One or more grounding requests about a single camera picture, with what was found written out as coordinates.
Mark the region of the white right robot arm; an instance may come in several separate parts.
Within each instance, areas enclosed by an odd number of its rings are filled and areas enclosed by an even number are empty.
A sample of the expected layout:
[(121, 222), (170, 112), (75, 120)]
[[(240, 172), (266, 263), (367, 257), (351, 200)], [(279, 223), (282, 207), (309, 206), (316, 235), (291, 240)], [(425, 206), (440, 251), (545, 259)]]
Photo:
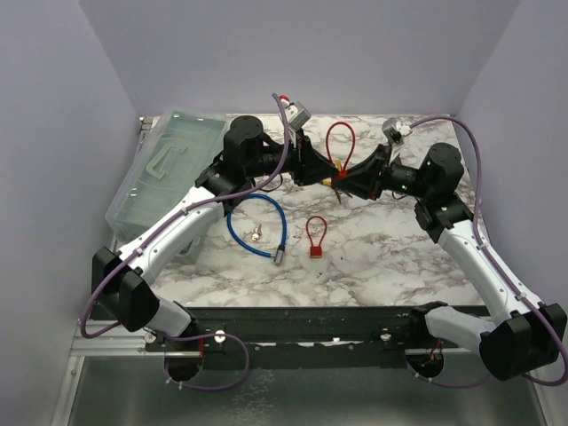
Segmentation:
[(480, 356), (489, 373), (507, 381), (554, 363), (561, 354), (567, 315), (544, 304), (504, 264), (474, 224), (474, 215), (456, 193), (464, 168), (458, 148), (433, 145), (415, 169), (391, 159), (378, 146), (361, 164), (340, 172), (332, 186), (361, 199), (392, 191), (414, 197), (419, 226), (462, 269), (481, 296), (489, 319), (433, 302), (413, 310), (410, 341), (421, 348), (446, 340)]

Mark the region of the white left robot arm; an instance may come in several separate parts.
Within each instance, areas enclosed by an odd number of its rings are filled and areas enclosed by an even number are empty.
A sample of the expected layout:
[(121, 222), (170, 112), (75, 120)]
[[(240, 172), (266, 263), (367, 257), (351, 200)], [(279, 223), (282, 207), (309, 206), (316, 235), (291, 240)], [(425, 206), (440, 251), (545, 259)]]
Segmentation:
[(281, 173), (288, 173), (297, 185), (313, 185), (338, 170), (312, 147), (301, 128), (286, 124), (278, 144), (255, 116), (233, 119), (221, 153), (171, 211), (120, 249), (103, 247), (94, 254), (88, 305), (101, 305), (130, 332), (149, 328), (165, 334), (175, 349), (190, 349), (197, 337), (192, 315), (157, 296), (152, 284), (185, 246), (257, 191), (255, 178)]

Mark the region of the small silver key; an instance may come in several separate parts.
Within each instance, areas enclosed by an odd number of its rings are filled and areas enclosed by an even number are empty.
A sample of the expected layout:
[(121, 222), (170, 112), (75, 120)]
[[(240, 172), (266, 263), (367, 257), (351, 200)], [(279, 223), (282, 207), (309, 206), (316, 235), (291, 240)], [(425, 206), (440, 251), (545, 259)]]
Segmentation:
[(254, 231), (251, 236), (252, 241), (258, 241), (262, 236), (262, 225), (258, 224), (255, 226)]

